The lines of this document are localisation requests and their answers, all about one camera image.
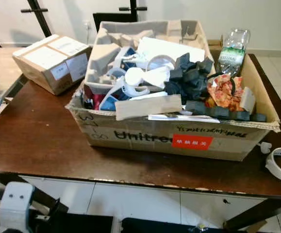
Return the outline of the large brown cardboard box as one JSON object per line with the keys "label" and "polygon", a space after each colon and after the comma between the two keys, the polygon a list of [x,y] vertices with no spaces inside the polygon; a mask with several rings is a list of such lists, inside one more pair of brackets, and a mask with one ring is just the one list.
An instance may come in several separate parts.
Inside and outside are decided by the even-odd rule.
{"label": "large brown cardboard box", "polygon": [[281,133],[278,105],[270,99],[270,86],[264,84],[251,55],[245,56],[242,75],[243,86],[255,95],[255,111],[266,115],[266,122],[151,120],[147,116],[118,121],[115,112],[83,106],[87,81],[66,108],[92,146],[242,161],[269,133]]}

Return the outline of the blue grey plastic piece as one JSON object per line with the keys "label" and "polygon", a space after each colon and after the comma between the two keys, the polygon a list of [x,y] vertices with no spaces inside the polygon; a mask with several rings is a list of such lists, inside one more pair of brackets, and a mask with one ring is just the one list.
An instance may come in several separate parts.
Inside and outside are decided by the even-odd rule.
{"label": "blue grey plastic piece", "polygon": [[103,100],[101,100],[101,103],[99,105],[100,111],[116,111],[116,105],[115,103],[118,101],[118,99],[114,96],[112,96],[116,91],[121,90],[122,87],[120,85],[113,86],[105,95]]}

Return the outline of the small labelled cardboard box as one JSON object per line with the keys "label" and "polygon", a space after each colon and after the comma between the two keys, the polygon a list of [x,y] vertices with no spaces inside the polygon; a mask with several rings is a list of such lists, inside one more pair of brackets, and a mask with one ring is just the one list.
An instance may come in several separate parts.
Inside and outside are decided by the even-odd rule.
{"label": "small labelled cardboard box", "polygon": [[23,75],[52,95],[60,95],[84,79],[91,45],[53,34],[12,53]]}

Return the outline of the tan cardboard strip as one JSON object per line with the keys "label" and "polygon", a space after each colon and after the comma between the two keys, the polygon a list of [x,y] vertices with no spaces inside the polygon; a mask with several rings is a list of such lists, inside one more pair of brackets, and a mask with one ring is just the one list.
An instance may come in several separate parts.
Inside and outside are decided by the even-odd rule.
{"label": "tan cardboard strip", "polygon": [[182,110],[180,95],[156,96],[140,100],[119,100],[115,102],[116,120],[160,115]]}

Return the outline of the light wooden table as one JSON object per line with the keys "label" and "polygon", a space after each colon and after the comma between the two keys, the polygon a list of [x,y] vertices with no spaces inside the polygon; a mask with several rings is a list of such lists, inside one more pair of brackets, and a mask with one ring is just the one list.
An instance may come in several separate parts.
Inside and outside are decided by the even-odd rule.
{"label": "light wooden table", "polygon": [[3,99],[0,114],[27,82],[27,78],[12,57],[12,53],[18,49],[0,48],[0,98]]}

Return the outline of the white plastic piece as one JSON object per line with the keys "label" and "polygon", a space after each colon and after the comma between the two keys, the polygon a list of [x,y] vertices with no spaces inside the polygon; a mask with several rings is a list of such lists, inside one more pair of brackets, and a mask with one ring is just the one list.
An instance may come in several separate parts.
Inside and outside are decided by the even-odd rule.
{"label": "white plastic piece", "polygon": [[123,78],[125,84],[123,85],[123,92],[130,97],[147,95],[150,93],[149,89],[144,91],[136,91],[136,87],[142,82],[147,82],[151,86],[160,89],[165,88],[165,82],[170,78],[171,69],[168,66],[143,71],[141,68],[129,68]]}

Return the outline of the black tripod stand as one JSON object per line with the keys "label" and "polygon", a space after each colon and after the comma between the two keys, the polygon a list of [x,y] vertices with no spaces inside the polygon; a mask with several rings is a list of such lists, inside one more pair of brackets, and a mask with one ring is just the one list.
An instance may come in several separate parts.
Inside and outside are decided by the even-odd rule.
{"label": "black tripod stand", "polygon": [[50,37],[53,35],[53,33],[50,31],[49,25],[47,24],[46,18],[44,16],[44,13],[47,13],[49,11],[47,8],[43,8],[38,3],[38,0],[27,0],[29,3],[28,9],[21,9],[21,13],[34,13],[34,16],[36,17],[36,20],[38,24],[40,25],[40,28],[44,34],[45,37]]}
{"label": "black tripod stand", "polygon": [[139,11],[147,11],[147,7],[138,4],[138,0],[129,0],[129,6],[118,7],[119,11],[130,11],[131,14],[138,14]]}

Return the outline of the dark grey foam piece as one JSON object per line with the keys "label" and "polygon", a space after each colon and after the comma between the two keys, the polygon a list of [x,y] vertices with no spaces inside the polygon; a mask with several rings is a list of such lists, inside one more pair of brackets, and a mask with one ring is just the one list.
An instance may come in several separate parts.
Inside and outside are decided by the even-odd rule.
{"label": "dark grey foam piece", "polygon": [[165,82],[165,92],[168,95],[180,95],[183,105],[183,115],[208,116],[220,120],[267,122],[267,115],[255,112],[255,95],[249,87],[243,85],[241,106],[244,111],[230,111],[225,107],[206,107],[205,101],[210,95],[207,82],[210,78],[224,75],[220,72],[210,74],[213,68],[212,60],[205,58],[202,62],[191,62],[189,53],[177,58],[170,78]]}

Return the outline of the red crumpled wrapper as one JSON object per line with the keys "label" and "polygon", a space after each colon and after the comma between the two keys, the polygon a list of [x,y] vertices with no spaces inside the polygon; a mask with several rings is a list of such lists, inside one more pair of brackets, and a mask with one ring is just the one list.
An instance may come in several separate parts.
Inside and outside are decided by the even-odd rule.
{"label": "red crumpled wrapper", "polygon": [[244,111],[241,106],[243,86],[241,76],[229,74],[210,78],[207,82],[207,91],[210,95],[205,101],[206,107],[225,107],[230,111]]}

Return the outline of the small white cap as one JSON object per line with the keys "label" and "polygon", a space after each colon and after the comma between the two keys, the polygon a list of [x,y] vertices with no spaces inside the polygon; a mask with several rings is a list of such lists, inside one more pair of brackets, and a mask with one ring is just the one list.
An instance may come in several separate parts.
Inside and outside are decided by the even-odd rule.
{"label": "small white cap", "polygon": [[260,151],[263,154],[270,154],[272,152],[272,144],[268,142],[260,142],[258,143],[258,146],[260,147]]}

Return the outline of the clear plastic water bottle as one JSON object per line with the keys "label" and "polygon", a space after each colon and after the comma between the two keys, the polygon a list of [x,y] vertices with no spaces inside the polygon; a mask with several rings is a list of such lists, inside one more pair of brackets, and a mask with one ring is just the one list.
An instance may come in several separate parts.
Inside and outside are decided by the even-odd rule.
{"label": "clear plastic water bottle", "polygon": [[222,43],[216,71],[231,76],[240,73],[250,36],[251,32],[245,28],[232,28],[227,33]]}

